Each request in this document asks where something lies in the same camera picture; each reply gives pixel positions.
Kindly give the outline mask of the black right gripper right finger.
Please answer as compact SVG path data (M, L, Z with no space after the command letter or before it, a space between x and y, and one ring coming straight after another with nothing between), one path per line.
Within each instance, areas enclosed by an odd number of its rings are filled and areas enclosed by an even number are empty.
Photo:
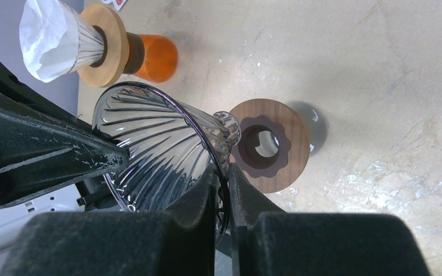
M234 275L429 275L413 234L375 213L288 213L228 170Z

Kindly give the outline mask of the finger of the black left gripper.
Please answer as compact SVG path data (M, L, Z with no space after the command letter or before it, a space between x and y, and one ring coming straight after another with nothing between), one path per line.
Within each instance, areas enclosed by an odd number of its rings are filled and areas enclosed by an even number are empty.
M0 108L0 209L125 167L128 153L27 108Z

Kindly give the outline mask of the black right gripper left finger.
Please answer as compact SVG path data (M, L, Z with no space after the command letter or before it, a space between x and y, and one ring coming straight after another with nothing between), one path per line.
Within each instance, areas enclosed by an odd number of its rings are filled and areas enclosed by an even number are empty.
M160 212L54 212L20 232L0 275L213 275L216 173Z

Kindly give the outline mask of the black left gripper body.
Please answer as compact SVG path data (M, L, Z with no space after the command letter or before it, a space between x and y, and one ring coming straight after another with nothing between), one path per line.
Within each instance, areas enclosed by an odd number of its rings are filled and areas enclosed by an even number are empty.
M106 137L94 131L90 124L77 119L69 112L21 83L16 76L0 62L0 108L9 110L11 105L23 109L27 108L39 115L56 119L108 142Z

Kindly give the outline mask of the white paper coffee filter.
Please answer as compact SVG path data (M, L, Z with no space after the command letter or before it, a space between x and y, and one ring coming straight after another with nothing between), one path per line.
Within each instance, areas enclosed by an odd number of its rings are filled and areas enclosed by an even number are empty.
M63 1L26 1L19 25L28 72L49 83L72 72L78 62L77 12Z

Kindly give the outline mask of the grey glass carafe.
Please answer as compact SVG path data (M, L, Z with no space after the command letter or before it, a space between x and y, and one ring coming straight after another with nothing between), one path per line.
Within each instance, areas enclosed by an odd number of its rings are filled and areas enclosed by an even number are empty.
M307 123L310 130L310 157L314 156L325 144L327 125L324 115L313 105L302 101L287 102L287 105L297 112ZM271 131L261 131L257 134L258 141L254 142L256 153L262 157L274 157L280 148L277 136Z

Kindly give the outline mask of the clear ribbed glass dripper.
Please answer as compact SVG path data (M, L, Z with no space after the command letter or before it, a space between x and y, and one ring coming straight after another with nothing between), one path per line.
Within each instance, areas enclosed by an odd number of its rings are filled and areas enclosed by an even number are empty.
M99 63L104 55L103 35L70 5L59 1L63 11L63 34L58 50L62 74L77 71L83 66Z

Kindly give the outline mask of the clear plastic filter packet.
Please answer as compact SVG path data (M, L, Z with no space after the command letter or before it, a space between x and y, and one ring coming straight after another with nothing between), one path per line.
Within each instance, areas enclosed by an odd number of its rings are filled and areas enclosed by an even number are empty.
M113 5L113 7L119 11L122 9L122 7L125 5L125 3L127 2L127 0L101 0L102 3L104 4L111 4Z

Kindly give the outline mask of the orange glass carafe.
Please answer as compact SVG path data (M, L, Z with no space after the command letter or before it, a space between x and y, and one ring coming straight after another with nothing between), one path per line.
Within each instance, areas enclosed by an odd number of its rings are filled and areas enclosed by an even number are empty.
M178 64L178 50L167 37L127 33L129 54L124 74L161 83L169 80Z

